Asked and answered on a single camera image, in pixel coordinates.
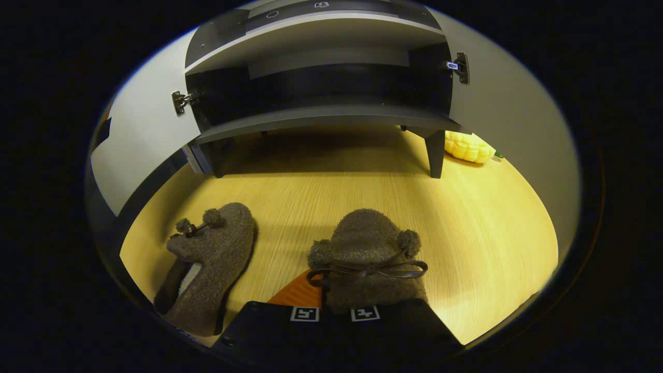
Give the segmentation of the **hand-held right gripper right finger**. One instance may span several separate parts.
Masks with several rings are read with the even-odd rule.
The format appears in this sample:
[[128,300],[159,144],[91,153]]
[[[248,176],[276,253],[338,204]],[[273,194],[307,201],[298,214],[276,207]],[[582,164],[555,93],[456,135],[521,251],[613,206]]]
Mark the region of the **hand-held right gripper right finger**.
[[421,299],[334,316],[331,354],[354,366],[439,366],[464,345]]

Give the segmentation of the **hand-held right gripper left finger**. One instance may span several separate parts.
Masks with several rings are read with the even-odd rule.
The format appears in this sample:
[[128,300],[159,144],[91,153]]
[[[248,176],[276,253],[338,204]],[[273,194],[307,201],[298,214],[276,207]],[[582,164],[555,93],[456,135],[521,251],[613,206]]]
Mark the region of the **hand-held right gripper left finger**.
[[329,335],[323,291],[304,271],[267,302],[247,302],[214,342],[218,357],[238,364],[315,364]]

